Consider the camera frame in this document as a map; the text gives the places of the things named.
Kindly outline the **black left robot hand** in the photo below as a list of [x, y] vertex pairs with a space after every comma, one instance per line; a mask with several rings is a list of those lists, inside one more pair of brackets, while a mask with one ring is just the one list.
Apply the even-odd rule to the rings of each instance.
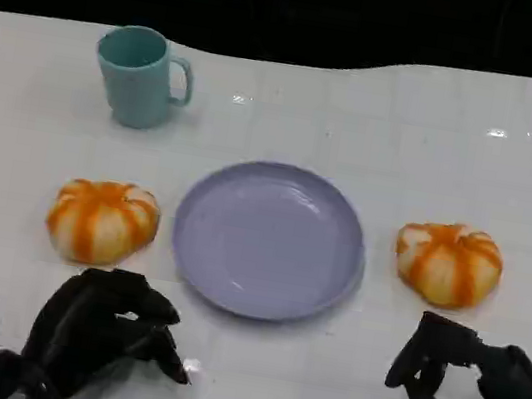
[[169, 330], [179, 317], [143, 275], [90, 268], [67, 280], [45, 303], [21, 354], [63, 399], [128, 360], [154, 362], [172, 381], [188, 385]]

